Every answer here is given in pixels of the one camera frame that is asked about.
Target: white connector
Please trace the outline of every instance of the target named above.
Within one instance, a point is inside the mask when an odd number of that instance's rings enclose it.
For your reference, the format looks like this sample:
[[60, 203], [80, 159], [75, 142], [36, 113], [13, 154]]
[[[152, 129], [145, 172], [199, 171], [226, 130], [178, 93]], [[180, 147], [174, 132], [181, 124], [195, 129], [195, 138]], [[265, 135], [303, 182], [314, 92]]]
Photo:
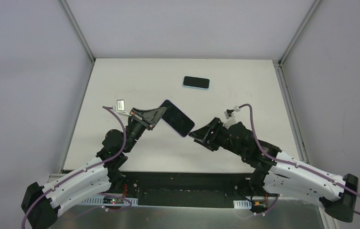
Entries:
[[123, 99], [118, 99], [116, 102], [116, 112], [119, 115], [125, 117], [131, 117], [132, 115], [125, 111], [125, 101]]
[[239, 108], [239, 106], [238, 106], [238, 105], [234, 106], [234, 107], [233, 107], [233, 110], [234, 110], [235, 112], [239, 112], [239, 111], [241, 111], [241, 109]]

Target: white wall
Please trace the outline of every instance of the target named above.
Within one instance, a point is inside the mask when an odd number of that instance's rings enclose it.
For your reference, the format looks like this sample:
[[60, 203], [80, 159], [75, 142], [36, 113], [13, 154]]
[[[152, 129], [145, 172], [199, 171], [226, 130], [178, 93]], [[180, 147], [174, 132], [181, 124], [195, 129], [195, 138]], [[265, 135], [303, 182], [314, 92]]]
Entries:
[[57, 1], [0, 0], [0, 228], [46, 182], [70, 137], [90, 62]]
[[[285, 76], [311, 162], [360, 179], [359, 0], [322, 3], [285, 63]], [[358, 229], [360, 216], [339, 225]]]
[[97, 58], [279, 59], [313, 0], [68, 0]]

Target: metal frame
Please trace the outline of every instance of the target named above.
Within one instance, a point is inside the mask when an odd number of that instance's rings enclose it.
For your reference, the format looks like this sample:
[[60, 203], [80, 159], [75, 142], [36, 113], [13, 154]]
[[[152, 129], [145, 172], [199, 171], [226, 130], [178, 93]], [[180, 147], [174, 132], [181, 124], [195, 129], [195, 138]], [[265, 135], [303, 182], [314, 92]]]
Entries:
[[283, 69], [279, 64], [274, 64], [275, 73], [277, 75], [278, 84], [280, 85], [281, 95], [283, 96], [284, 105], [286, 106], [287, 116], [290, 120], [291, 129], [298, 150], [299, 159], [309, 164], [307, 151], [305, 150], [304, 141], [302, 139], [301, 130], [299, 129], [298, 120], [294, 109], [293, 99], [288, 89], [286, 78], [284, 77]]
[[291, 53], [292, 49], [296, 46], [298, 39], [301, 37], [302, 33], [304, 32], [305, 28], [308, 26], [309, 22], [311, 21], [312, 17], [316, 13], [316, 11], [319, 9], [319, 6], [322, 2], [323, 2], [323, 0], [314, 0], [312, 2], [311, 7], [308, 9], [304, 19], [302, 20], [301, 24], [298, 26], [298, 29], [296, 30], [296, 32], [293, 36], [293, 39], [288, 44], [287, 49], [284, 51], [283, 56], [281, 57], [281, 59], [279, 61], [279, 64], [281, 65], [281, 67], [283, 66], [287, 57]]
[[80, 110], [82, 109], [83, 101], [85, 100], [85, 95], [86, 95], [87, 87], [89, 86], [90, 77], [91, 77], [91, 74], [93, 72], [94, 64], [95, 64], [95, 62], [91, 63], [91, 69], [90, 69], [89, 77], [87, 79], [86, 87], [85, 87], [85, 89], [83, 90], [83, 93], [82, 93], [82, 98], [80, 100], [79, 110], [77, 111], [77, 114], [74, 117], [74, 125], [72, 127], [71, 132], [70, 132], [71, 134], [70, 134], [70, 137], [69, 137], [69, 141], [67, 142], [67, 144], [65, 146], [65, 151], [62, 154], [61, 160], [60, 160], [60, 162], [58, 164], [58, 168], [53, 174], [62, 173], [62, 170], [64, 169], [65, 161], [66, 161], [66, 158], [67, 158], [67, 153], [69, 152], [70, 143], [72, 142], [72, 138], [73, 138], [73, 132], [74, 132], [74, 129], [76, 128], [77, 120], [79, 119], [79, 114], [80, 114]]
[[[303, 32], [305, 31], [306, 27], [309, 25], [310, 20], [313, 18], [314, 14], [316, 13], [316, 11], [319, 9], [319, 6], [321, 5], [321, 3], [323, 2], [323, 0], [314, 0], [311, 7], [308, 9], [305, 17], [303, 18], [303, 20], [301, 21], [297, 31], [295, 32], [292, 40], [290, 41], [290, 43], [288, 44], [286, 50], [284, 51], [282, 57], [280, 58], [280, 60], [273, 60], [274, 63], [274, 68], [275, 68], [275, 72], [277, 75], [277, 79], [280, 85], [280, 89], [281, 89], [281, 93], [283, 96], [283, 100], [284, 100], [284, 104], [286, 106], [286, 110], [287, 110], [287, 116], [288, 119], [290, 121], [290, 125], [293, 131], [293, 136], [294, 136], [294, 140], [296, 142], [296, 147], [298, 150], [298, 154], [300, 157], [300, 160], [305, 161], [309, 164], [309, 159], [307, 156], [307, 151], [305, 149], [305, 145], [302, 139], [302, 135], [301, 135], [301, 131], [298, 125], [298, 121], [297, 121], [297, 117], [296, 117], [296, 113], [295, 113], [295, 108], [294, 108], [294, 102], [293, 102], [293, 98], [291, 95], [291, 92], [288, 88], [288, 83], [286, 81], [286, 78], [284, 76], [284, 72], [283, 72], [283, 64], [285, 63], [285, 61], [287, 60], [288, 56], [290, 55], [290, 53], [292, 52], [293, 48], [297, 45], [299, 38], [302, 36]], [[69, 146], [73, 137], [73, 132], [74, 129], [76, 127], [77, 124], [77, 119], [79, 117], [80, 114], [80, 110], [82, 108], [82, 104], [83, 104], [83, 100], [85, 97], [85, 93], [90, 81], [90, 76], [92, 74], [93, 68], [94, 68], [94, 64], [95, 64], [95, 57], [89, 47], [89, 44], [87, 43], [83, 32], [81, 31], [75, 17], [74, 14], [72, 13], [71, 8], [69, 7], [69, 4], [67, 3], [66, 0], [58, 0], [58, 3], [60, 4], [64, 14], [66, 15], [67, 20], [69, 21], [69, 24], [71, 25], [74, 33], [77, 36], [78, 41], [80, 42], [81, 46], [83, 47], [84, 52], [86, 53], [87, 57], [89, 58], [90, 62], [92, 63], [91, 66], [91, 71], [89, 74], [89, 78], [86, 84], [86, 87], [83, 91], [83, 96], [80, 102], [80, 107], [79, 110], [77, 112], [77, 115], [75, 116], [75, 123], [74, 126], [72, 128], [72, 134], [70, 136], [69, 142], [67, 143], [66, 146], [66, 150], [63, 154], [63, 157], [61, 159], [61, 162], [59, 163], [58, 166], [58, 170], [56, 171], [56, 173], [54, 174], [50, 174], [49, 176], [49, 181], [52, 181], [54, 179], [57, 179], [58, 177], [63, 176], [64, 174], [60, 174], [63, 170], [63, 166], [64, 163], [66, 161], [67, 158], [67, 153], [69, 150]], [[325, 229], [339, 229], [338, 223], [335, 219], [333, 219], [332, 217], [328, 216], [324, 210], [319, 209], [323, 224]]]
[[82, 30], [80, 29], [79, 25], [77, 24], [76, 18], [74, 17], [72, 10], [69, 7], [69, 4], [66, 0], [58, 0], [59, 5], [61, 6], [65, 16], [73, 29], [73, 32], [76, 34], [77, 39], [79, 40], [80, 44], [82, 45], [87, 57], [90, 59], [90, 62], [94, 64], [95, 57], [93, 52], [90, 49], [89, 44], [86, 41], [85, 36], [83, 35]]

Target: phone screen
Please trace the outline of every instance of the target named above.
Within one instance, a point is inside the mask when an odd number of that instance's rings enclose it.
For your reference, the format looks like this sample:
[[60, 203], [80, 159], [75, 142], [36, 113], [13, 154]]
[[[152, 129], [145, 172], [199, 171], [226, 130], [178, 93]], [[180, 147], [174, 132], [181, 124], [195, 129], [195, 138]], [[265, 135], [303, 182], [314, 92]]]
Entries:
[[162, 119], [180, 136], [185, 137], [193, 129], [194, 122], [178, 109], [171, 101], [165, 100], [160, 107], [166, 107]]
[[198, 77], [185, 76], [183, 79], [183, 86], [208, 89], [210, 87], [210, 80]]

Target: white tabletop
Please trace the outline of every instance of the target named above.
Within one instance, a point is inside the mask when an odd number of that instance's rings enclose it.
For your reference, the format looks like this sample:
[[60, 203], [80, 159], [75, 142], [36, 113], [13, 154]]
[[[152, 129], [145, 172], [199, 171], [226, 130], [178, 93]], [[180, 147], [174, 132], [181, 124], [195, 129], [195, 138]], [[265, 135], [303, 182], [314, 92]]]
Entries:
[[[210, 79], [209, 90], [182, 86], [184, 76]], [[113, 106], [124, 99], [132, 107], [153, 109], [171, 100], [195, 122], [195, 129], [214, 117], [225, 120], [224, 111], [250, 103], [259, 139], [298, 157], [277, 76], [271, 60], [206, 59], [97, 59], [64, 165], [76, 169], [103, 147], [110, 129], [121, 127], [103, 105]], [[236, 118], [250, 129], [249, 109]], [[121, 171], [152, 172], [253, 172], [240, 157], [220, 148], [211, 152], [182, 138], [160, 121], [145, 131], [128, 154]]]

